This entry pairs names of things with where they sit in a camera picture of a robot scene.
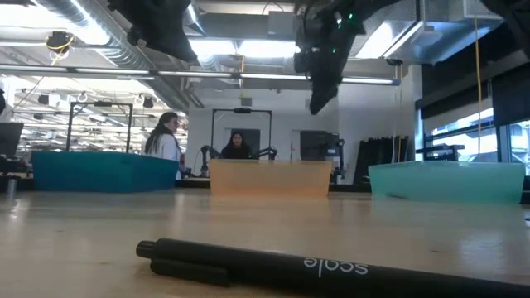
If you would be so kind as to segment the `dark computer monitor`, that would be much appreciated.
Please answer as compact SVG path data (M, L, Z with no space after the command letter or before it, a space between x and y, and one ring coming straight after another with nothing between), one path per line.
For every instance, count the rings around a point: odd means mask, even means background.
M15 155L23 128L23 123L0 123L0 155Z

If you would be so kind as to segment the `blue plastic bin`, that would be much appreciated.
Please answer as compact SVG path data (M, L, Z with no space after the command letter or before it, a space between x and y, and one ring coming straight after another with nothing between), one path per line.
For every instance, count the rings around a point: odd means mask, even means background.
M34 151L34 185L39 191L137 193L175 186L179 164L117 152Z

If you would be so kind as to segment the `black shelf rack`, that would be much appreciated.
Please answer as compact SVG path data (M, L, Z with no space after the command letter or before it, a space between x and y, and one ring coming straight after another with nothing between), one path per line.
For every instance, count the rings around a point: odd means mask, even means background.
M447 145L445 143L436 145L433 136L425 133L420 137L420 147L415 150L416 161L458 161L460 153L465 146L461 144Z

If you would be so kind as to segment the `long tube light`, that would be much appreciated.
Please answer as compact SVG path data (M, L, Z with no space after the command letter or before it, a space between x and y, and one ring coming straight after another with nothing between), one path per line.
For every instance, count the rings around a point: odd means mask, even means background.
M206 72L191 70L128 70L128 69L105 69L85 67L64 67L48 65L9 65L0 64L0 74L6 75L42 75L50 77L105 77L111 76L116 79L147 79L155 77L178 77L194 79L270 79L285 81L309 81L305 75L296 74L258 74L258 73L231 73L231 72Z

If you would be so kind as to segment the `teal plastic bin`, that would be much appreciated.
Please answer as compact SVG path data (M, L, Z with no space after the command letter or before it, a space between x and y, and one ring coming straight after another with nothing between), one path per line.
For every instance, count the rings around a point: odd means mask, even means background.
M369 167L373 195L416 201L517 204L526 167L516 163L408 161Z

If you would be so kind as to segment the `person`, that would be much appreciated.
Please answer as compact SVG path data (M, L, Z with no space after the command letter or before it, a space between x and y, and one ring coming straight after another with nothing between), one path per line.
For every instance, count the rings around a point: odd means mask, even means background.
M178 126L178 115L176 113L163 113L145 142L143 154L180 162L181 148L176 139Z
M240 132L234 132L221 151L221 156L224 159L249 159L251 155L251 147L245 142Z

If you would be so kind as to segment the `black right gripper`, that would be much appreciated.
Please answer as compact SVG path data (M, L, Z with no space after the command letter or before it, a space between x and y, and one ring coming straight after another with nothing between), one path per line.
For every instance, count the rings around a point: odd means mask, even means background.
M326 29L311 48L308 73L312 81L310 112L316 115L337 96L342 72L359 28L339 24Z

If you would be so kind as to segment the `black pen with scale print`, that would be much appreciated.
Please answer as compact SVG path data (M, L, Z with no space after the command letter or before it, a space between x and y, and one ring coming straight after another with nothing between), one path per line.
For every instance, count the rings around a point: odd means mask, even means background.
M300 257L170 238L141 241L153 272L216 286L249 284L344 298L530 298L530 286Z

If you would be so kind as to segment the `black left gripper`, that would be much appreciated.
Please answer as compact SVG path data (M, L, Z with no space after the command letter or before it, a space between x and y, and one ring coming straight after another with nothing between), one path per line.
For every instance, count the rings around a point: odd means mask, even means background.
M119 12L131 28L127 40L137 46L140 40L153 50L186 62L197 59L184 30L183 21L190 0L109 0L109 10Z

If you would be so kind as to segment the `orange translucent plastic bin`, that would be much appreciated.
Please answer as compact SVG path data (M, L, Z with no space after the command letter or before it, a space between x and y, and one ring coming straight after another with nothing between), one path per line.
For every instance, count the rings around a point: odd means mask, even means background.
M210 189L218 196L324 198L329 161L226 160L210 162Z

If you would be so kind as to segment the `black equipment cabinet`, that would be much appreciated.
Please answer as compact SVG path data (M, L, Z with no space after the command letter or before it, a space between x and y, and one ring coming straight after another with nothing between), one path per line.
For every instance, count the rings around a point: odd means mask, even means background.
M330 161L332 163L331 184L337 184L339 179L345 178L344 144L344 139L331 132L300 132L301 159L303 161Z

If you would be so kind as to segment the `black aluminium table frame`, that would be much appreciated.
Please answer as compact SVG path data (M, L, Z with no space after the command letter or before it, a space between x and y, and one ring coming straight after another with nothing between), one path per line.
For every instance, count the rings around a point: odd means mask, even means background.
M177 180L175 182L176 188L189 189L209 189L210 182L208 180ZM371 193L370 185L337 185L329 184L329 192L350 192L350 193Z

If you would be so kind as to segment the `black curtain panels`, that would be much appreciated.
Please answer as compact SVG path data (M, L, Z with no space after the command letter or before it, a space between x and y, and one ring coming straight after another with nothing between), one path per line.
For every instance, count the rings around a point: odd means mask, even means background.
M369 183L369 167L407 161L409 137L369 138L359 143L354 185Z

